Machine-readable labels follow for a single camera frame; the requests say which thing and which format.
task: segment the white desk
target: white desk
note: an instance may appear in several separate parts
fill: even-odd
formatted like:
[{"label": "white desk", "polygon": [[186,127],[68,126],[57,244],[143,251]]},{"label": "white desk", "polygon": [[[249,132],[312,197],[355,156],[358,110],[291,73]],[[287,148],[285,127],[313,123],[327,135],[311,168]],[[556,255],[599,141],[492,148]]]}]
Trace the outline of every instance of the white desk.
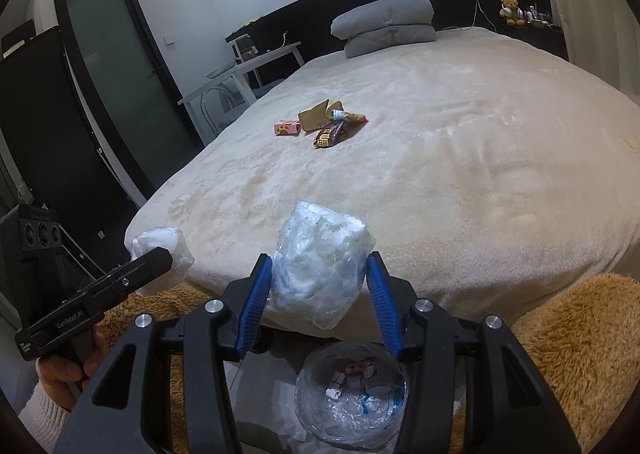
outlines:
[{"label": "white desk", "polygon": [[271,62],[273,60],[276,60],[277,58],[280,58],[281,56],[288,55],[289,53],[293,53],[300,67],[304,66],[305,61],[302,59],[302,56],[300,55],[300,51],[298,51],[298,46],[300,44],[301,42],[289,44],[288,46],[284,46],[279,49],[269,51],[268,53],[258,55],[255,58],[252,58],[251,60],[247,60],[242,64],[238,64],[237,66],[229,69],[228,71],[225,71],[222,74],[215,76],[214,78],[212,78],[210,82],[207,82],[201,88],[194,90],[189,96],[185,96],[184,98],[182,98],[178,102],[178,105],[184,104],[184,105],[187,105],[189,109],[191,109],[191,101],[203,95],[211,87],[214,87],[215,85],[219,85],[225,80],[228,80],[230,78],[233,79],[234,83],[236,84],[236,87],[238,87],[238,91],[240,92],[240,94],[242,94],[242,97],[244,98],[244,101],[247,103],[247,105],[251,105],[255,103],[256,98],[255,98],[254,92],[251,90],[251,87],[249,86],[249,83],[246,81],[244,77],[245,74],[253,71],[254,69],[259,68],[260,66],[265,65],[267,62]]}]

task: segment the black headboard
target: black headboard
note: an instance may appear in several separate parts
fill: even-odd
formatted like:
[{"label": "black headboard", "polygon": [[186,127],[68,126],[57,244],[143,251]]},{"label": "black headboard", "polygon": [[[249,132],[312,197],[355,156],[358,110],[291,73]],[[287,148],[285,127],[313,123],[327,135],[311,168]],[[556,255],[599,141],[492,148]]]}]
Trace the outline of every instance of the black headboard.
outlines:
[{"label": "black headboard", "polygon": [[[289,32],[290,42],[302,42],[300,53],[306,61],[344,49],[344,40],[331,34],[331,23],[338,15],[375,0],[298,0],[276,10],[229,35],[226,41],[244,34],[251,38],[260,53],[282,44],[282,34]],[[550,12],[550,0],[518,0],[521,6],[538,4],[540,12]],[[435,10],[433,26],[469,26],[474,16],[475,0],[431,0]],[[482,9],[496,25],[501,23],[500,0],[480,0]],[[491,28],[478,12],[476,25]],[[260,68],[265,82],[289,76],[296,69],[293,57],[281,58]]]}]

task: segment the cardboard box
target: cardboard box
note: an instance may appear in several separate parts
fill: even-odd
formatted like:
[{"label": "cardboard box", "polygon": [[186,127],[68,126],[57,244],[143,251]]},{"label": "cardboard box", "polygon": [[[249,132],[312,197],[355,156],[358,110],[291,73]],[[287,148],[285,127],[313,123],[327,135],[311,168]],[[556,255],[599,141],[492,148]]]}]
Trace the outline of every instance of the cardboard box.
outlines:
[{"label": "cardboard box", "polygon": [[312,107],[301,110],[298,113],[298,119],[300,120],[300,125],[302,125],[302,130],[309,132],[320,129],[322,125],[329,122],[329,115],[334,109],[344,110],[342,102],[328,98]]}]

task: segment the crumpled plastic bag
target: crumpled plastic bag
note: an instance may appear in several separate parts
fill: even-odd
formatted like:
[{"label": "crumpled plastic bag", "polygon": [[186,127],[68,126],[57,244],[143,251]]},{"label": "crumpled plastic bag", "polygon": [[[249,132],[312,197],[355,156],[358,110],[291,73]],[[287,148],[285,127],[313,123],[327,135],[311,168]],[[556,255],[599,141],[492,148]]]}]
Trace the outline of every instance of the crumpled plastic bag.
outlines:
[{"label": "crumpled plastic bag", "polygon": [[358,297],[375,244],[356,217],[298,202],[273,257],[271,309],[334,328]]},{"label": "crumpled plastic bag", "polygon": [[129,249],[131,259],[136,260],[157,247],[168,250],[174,263],[171,270],[137,290],[138,295],[154,295],[178,286],[195,261],[178,228],[152,228],[134,237]]}]

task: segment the bed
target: bed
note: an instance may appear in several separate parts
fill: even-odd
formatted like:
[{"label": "bed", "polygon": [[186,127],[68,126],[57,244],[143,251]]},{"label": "bed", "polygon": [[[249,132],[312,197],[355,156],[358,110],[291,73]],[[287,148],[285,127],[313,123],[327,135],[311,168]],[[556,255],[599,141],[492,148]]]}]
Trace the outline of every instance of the bed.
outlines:
[{"label": "bed", "polygon": [[[324,98],[370,121],[326,150],[273,123]],[[640,278],[640,108],[588,72],[472,28],[307,63],[252,105],[138,212],[126,243],[177,227],[190,280],[246,277],[300,199],[356,215],[392,275],[456,316],[509,323],[603,271]],[[366,285],[329,331],[374,340]]]}]

